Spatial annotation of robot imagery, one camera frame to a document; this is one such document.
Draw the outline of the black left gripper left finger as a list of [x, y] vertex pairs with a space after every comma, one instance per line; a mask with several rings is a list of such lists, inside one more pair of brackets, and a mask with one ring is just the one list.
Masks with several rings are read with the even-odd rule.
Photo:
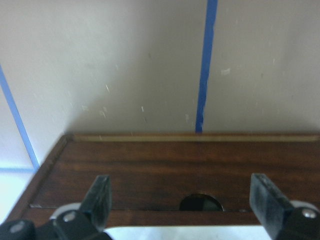
[[0, 225], [2, 240], [110, 240], [105, 232], [112, 207], [109, 175], [98, 175], [79, 204], [59, 207], [45, 224], [17, 219]]

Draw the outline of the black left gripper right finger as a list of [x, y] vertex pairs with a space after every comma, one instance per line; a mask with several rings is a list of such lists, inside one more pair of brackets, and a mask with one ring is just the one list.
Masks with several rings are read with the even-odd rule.
[[288, 199], [263, 173], [250, 177], [249, 205], [272, 240], [320, 238], [320, 209]]

